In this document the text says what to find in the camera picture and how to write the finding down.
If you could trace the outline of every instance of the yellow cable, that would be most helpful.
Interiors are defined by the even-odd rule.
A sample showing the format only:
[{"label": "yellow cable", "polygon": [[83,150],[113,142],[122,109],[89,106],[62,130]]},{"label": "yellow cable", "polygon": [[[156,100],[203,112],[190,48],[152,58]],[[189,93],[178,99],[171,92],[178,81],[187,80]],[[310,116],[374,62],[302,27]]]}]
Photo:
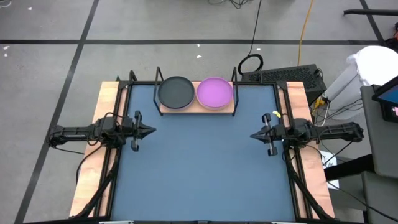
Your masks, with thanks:
[{"label": "yellow cable", "polygon": [[306,26],[307,26],[308,18],[310,17],[312,5],[313,5],[313,0],[311,0],[310,8],[308,9],[307,16],[305,17],[304,26],[303,26],[303,31],[301,31],[300,44],[298,45],[298,60],[297,60],[297,66],[300,65],[300,59],[301,59],[301,43],[303,42],[304,32],[305,32],[305,28],[306,28]]}]

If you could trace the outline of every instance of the wooden board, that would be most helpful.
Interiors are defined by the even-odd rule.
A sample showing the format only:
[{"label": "wooden board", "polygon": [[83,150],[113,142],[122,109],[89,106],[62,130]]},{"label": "wooden board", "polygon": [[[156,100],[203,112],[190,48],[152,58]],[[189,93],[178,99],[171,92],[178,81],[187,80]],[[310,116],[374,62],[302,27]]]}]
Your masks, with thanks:
[{"label": "wooden board", "polygon": [[[113,112],[116,95],[118,92],[119,82],[103,82],[98,95],[98,101],[94,112],[93,123],[102,118],[107,112]],[[124,106],[126,93],[121,97],[121,108]],[[85,156],[98,148],[100,144],[95,146],[87,145]],[[105,157],[105,147],[102,147],[96,153],[92,154],[82,164],[80,169],[79,181],[76,186],[75,196],[73,198],[72,207],[70,209],[70,216],[76,215],[81,212],[84,206],[90,201],[94,193],[99,187],[102,166]],[[112,166],[113,157],[111,157],[109,168]],[[103,203],[106,205],[108,202],[109,188],[103,194]],[[101,206],[100,215],[105,215],[106,206]]]},{"label": "wooden board", "polygon": [[[305,89],[302,82],[288,82],[287,91],[289,94],[290,106],[293,112],[293,118],[304,118],[311,121],[311,114],[308,108],[307,97],[305,95]],[[282,112],[286,113],[286,105],[283,97],[283,91],[279,90],[280,103],[282,105]],[[284,118],[285,124],[288,124],[288,119]],[[314,142],[310,142],[308,145],[318,149],[318,146]],[[322,161],[319,153],[311,148],[304,147],[300,150],[301,160],[304,169],[305,181],[307,188],[314,196],[315,200],[324,209],[324,211],[331,217],[335,216],[333,206],[331,204],[329,190],[326,182],[325,173],[323,171]],[[296,161],[293,161],[293,166],[297,170]],[[303,201],[303,195],[300,189],[296,186],[298,207],[300,210],[300,216],[306,218],[305,206]],[[314,218],[318,218],[315,212],[312,212]]]},{"label": "wooden board", "polygon": [[[201,82],[199,81],[194,81],[192,82],[193,87],[195,88],[195,92],[197,92],[197,88],[198,85]],[[174,113],[174,114],[182,114],[182,113],[217,113],[217,114],[232,114],[234,112],[234,98],[232,97],[231,102],[229,102],[229,104],[227,106],[225,106],[223,109],[220,110],[209,110],[205,107],[203,107],[199,101],[197,100],[197,98],[195,97],[193,99],[193,102],[191,105],[189,105],[188,107],[184,108],[183,110],[171,110],[167,107],[165,107],[163,104],[160,104],[160,112],[162,113]]]}]

